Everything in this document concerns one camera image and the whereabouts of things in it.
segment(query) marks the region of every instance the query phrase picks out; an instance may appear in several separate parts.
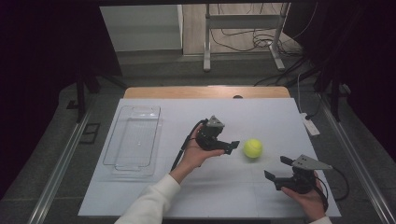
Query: human hand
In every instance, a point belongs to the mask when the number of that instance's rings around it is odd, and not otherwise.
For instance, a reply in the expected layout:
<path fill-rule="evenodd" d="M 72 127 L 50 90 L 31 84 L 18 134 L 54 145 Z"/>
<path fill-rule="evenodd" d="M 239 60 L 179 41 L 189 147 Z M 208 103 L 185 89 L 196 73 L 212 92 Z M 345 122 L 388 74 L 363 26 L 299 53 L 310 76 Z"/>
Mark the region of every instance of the human hand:
<path fill-rule="evenodd" d="M 317 179 L 317 187 L 322 190 L 319 180 Z M 282 191 L 294 199 L 304 210 L 310 221 L 316 221 L 326 216 L 323 201 L 316 191 L 313 189 L 306 194 L 299 194 L 292 189 L 282 187 Z"/>
<path fill-rule="evenodd" d="M 181 181 L 191 173 L 195 168 L 200 167 L 204 161 L 210 157 L 220 156 L 224 154 L 223 149 L 215 149 L 211 151 L 203 150 L 199 147 L 195 141 L 195 137 L 198 130 L 202 128 L 202 124 L 199 125 L 191 135 L 191 140 L 184 150 L 183 158 L 177 167 L 171 171 L 170 175 L 178 182 Z"/>

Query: clear plastic container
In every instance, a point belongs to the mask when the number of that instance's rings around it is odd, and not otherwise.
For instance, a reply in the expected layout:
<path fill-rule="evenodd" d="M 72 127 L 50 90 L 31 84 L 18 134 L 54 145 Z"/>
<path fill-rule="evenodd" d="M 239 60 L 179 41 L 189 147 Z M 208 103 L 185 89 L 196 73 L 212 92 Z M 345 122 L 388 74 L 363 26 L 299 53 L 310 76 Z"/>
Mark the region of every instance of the clear plastic container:
<path fill-rule="evenodd" d="M 113 175 L 153 175 L 161 132 L 159 106 L 126 105 L 110 135 L 104 165 Z"/>

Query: tennis ball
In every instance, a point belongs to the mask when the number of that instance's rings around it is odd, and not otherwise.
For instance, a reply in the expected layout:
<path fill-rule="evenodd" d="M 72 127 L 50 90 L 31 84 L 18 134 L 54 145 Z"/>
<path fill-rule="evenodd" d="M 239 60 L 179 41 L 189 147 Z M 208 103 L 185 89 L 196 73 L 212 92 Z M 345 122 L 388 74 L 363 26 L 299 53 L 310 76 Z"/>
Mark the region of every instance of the tennis ball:
<path fill-rule="evenodd" d="M 258 139 L 250 138 L 245 142 L 243 151 L 249 158 L 258 158 L 262 154 L 262 142 Z"/>

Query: metal rail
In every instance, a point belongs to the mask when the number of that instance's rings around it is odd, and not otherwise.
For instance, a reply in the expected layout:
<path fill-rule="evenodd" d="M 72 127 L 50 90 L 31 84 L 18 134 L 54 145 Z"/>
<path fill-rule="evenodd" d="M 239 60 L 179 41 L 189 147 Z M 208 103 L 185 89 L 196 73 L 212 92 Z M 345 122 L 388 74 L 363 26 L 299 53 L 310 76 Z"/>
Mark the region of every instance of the metal rail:
<path fill-rule="evenodd" d="M 337 122 L 333 117 L 332 112 L 329 109 L 329 102 L 327 101 L 326 97 L 323 97 L 322 100 L 322 108 L 327 116 L 327 119 L 332 125 L 335 135 L 340 141 L 349 161 L 352 164 L 353 169 L 355 170 L 356 175 L 358 176 L 361 184 L 366 190 L 366 193 L 369 196 L 376 212 L 378 213 L 379 218 L 381 218 L 382 223 L 384 224 L 395 224 L 395 217 L 392 214 L 392 211 L 390 210 L 386 199 L 384 198 L 378 185 L 371 178 L 357 150 L 349 140 L 347 132 L 344 130 L 343 125 L 341 124 L 341 122 Z"/>
<path fill-rule="evenodd" d="M 35 205 L 35 209 L 33 210 L 32 215 L 27 222 L 28 224 L 41 224 L 44 222 L 44 219 L 46 218 L 47 213 L 50 210 L 50 206 L 55 197 L 55 194 L 58 191 L 59 186 L 61 185 L 62 179 L 64 178 L 64 173 L 67 170 L 67 166 L 69 165 L 69 162 L 73 157 L 74 151 L 78 145 L 78 140 L 84 132 L 85 125 L 87 124 L 88 119 L 91 115 L 93 104 L 95 103 L 95 101 L 96 95 L 92 96 L 89 99 L 87 111 L 82 117 L 81 122 L 76 124 L 76 127 L 64 148 L 64 152 L 56 163 L 55 168 L 52 171 L 51 176 L 49 177 L 49 181 L 47 182 L 46 187 L 44 187 L 43 192 L 41 193 L 40 198 Z"/>

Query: electrical outlet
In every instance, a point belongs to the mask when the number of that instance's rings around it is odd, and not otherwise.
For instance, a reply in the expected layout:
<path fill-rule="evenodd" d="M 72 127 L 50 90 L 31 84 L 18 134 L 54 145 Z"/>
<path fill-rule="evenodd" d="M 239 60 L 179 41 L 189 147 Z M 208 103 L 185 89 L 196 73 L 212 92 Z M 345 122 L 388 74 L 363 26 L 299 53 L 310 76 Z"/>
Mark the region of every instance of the electrical outlet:
<path fill-rule="evenodd" d="M 305 125 L 306 130 L 308 131 L 310 136 L 316 136 L 320 135 L 319 130 L 317 129 L 317 126 L 315 126 L 314 122 L 312 122 L 311 119 L 305 119 L 306 113 L 301 113 L 301 120 L 303 121 L 303 124 Z"/>

